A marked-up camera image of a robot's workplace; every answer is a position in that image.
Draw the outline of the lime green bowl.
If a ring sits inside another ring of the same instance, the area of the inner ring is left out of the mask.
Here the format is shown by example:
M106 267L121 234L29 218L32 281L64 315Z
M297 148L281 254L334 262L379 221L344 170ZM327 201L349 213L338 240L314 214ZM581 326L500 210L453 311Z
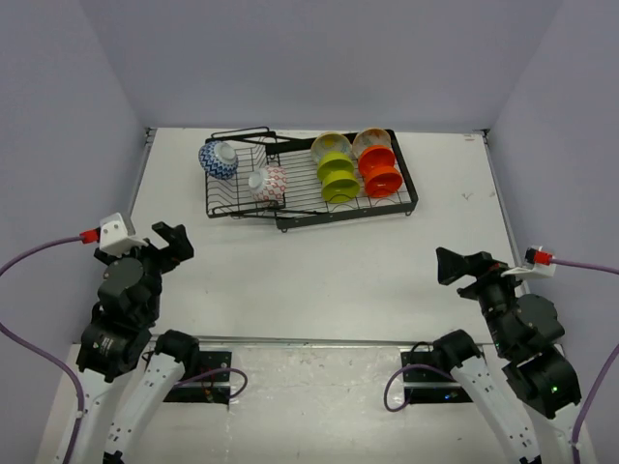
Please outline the lime green bowl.
M332 151L325 154L317 164L316 175L318 180L322 182L335 171L354 172L354 164L346 153Z
M343 203L354 199L360 189L360 183L353 173L337 170L322 181L321 195L328 203Z

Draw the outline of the floral orange green bowl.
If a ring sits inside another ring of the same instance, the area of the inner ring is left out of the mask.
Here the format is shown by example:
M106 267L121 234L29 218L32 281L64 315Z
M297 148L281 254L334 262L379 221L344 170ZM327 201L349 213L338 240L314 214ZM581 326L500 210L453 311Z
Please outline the floral orange green bowl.
M372 146L392 148L391 136L383 129L368 128L357 133L352 142L352 153L358 159L362 153Z

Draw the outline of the yellow sun pattern bowl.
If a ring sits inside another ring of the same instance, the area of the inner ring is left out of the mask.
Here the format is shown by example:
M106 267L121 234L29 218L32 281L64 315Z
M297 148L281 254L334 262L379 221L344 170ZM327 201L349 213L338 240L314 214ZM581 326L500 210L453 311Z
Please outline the yellow sun pattern bowl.
M310 155L316 164L320 163L321 159L331 152L344 153L350 156L352 144L343 134L327 131L317 136L310 146Z

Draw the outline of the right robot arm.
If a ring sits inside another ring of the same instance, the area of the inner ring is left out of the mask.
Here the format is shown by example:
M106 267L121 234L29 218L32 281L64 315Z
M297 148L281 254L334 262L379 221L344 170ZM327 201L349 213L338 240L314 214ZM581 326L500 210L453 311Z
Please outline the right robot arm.
M527 265L511 267L485 251L462 255L441 246L436 258L439 284L475 278L457 293L479 304L497 355L507 362L507 383L532 421L542 461L580 463L575 431L580 384L575 368L555 346L565 329L552 301L533 293L516 294L526 278L554 275L553 255L530 247Z

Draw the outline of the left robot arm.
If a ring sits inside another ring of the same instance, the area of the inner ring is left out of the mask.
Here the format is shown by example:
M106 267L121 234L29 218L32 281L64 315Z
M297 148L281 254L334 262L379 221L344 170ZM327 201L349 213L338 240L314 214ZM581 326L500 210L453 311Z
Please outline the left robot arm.
M152 229L165 247L137 237L133 224L118 214L84 236L97 242L94 256L105 270L71 372L76 405L54 458L57 463L129 462L173 385L200 370L197 340L169 330L157 342L128 401L121 400L160 317L163 275L194 256L184 225L160 221Z

